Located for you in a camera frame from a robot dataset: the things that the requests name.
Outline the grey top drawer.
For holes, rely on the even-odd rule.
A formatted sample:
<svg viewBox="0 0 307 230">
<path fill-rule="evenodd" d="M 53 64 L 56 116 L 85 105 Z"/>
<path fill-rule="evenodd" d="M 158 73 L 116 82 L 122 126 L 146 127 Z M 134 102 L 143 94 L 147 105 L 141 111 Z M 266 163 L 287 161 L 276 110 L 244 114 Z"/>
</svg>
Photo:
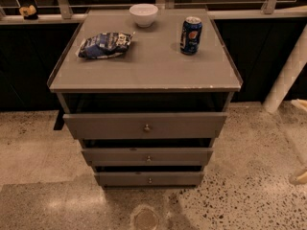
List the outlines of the grey top drawer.
<svg viewBox="0 0 307 230">
<path fill-rule="evenodd" d="M 218 137 L 226 114 L 222 112 L 65 114 L 63 119 L 75 139 L 187 139 Z"/>
</svg>

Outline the grey drawer cabinet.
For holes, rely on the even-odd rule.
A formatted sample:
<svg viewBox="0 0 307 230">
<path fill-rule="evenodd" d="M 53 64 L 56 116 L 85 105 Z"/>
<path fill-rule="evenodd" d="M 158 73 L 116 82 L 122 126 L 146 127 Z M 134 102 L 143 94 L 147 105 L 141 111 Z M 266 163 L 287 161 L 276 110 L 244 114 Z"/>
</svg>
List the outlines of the grey drawer cabinet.
<svg viewBox="0 0 307 230">
<path fill-rule="evenodd" d="M 193 55 L 180 51 L 182 25 L 188 16 L 196 16 L 202 22 L 199 49 Z M 129 50 L 108 59 L 76 56 L 84 39 L 104 32 L 133 34 Z M 48 80 L 64 115 L 222 112 L 227 117 L 227 106 L 242 83 L 215 23 L 204 9 L 162 10 L 152 26 L 145 29 L 137 27 L 126 10 L 92 10 Z M 212 149 L 218 137 L 77 140 L 82 150 Z M 203 173 L 205 167 L 88 166 L 94 173 Z"/>
</svg>

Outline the white slanted pillar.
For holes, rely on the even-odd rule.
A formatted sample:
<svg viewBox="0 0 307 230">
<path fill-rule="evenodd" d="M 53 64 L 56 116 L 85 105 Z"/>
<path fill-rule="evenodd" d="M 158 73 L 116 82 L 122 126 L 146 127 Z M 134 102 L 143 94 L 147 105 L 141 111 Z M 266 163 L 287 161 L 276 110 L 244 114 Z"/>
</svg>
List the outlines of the white slanted pillar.
<svg viewBox="0 0 307 230">
<path fill-rule="evenodd" d="M 274 113 L 281 105 L 297 77 L 307 63 L 307 25 L 304 27 L 295 47 L 288 56 L 286 63 L 280 71 L 274 85 L 263 102 L 269 113 Z"/>
</svg>

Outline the blue pepsi can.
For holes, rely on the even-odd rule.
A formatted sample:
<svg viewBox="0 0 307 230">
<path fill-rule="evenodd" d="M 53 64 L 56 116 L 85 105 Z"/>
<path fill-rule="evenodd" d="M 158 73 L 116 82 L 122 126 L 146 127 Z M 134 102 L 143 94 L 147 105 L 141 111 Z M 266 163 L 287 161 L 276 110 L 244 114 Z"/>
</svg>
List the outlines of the blue pepsi can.
<svg viewBox="0 0 307 230">
<path fill-rule="evenodd" d="M 196 16 L 188 16 L 182 25 L 180 51 L 185 55 L 195 54 L 201 41 L 202 22 Z"/>
</svg>

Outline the white ceramic bowl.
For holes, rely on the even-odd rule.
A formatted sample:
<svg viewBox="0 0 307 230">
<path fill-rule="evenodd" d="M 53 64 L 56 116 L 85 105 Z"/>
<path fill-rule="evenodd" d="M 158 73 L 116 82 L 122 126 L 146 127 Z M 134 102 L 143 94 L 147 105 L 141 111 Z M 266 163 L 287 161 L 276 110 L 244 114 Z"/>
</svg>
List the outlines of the white ceramic bowl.
<svg viewBox="0 0 307 230">
<path fill-rule="evenodd" d="M 142 28 L 150 27 L 157 16 L 158 7 L 153 4 L 136 4 L 130 7 L 133 21 Z"/>
</svg>

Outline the blue chip bag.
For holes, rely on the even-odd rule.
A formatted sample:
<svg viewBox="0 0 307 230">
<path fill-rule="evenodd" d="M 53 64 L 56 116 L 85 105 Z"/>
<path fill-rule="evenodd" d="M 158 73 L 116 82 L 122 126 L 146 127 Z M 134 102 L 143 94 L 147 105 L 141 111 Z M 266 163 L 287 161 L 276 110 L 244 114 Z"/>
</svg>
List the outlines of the blue chip bag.
<svg viewBox="0 0 307 230">
<path fill-rule="evenodd" d="M 133 34 L 101 33 L 84 39 L 76 56 L 86 59 L 116 58 L 130 47 Z"/>
</svg>

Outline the small yellow black object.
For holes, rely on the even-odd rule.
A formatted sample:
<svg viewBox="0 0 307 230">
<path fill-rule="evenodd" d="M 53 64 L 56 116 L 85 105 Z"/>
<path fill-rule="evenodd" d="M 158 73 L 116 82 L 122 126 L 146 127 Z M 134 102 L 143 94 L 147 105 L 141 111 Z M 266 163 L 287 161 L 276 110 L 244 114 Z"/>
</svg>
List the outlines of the small yellow black object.
<svg viewBox="0 0 307 230">
<path fill-rule="evenodd" d="M 34 5 L 22 6 L 19 8 L 19 13 L 27 20 L 38 19 L 37 10 Z"/>
</svg>

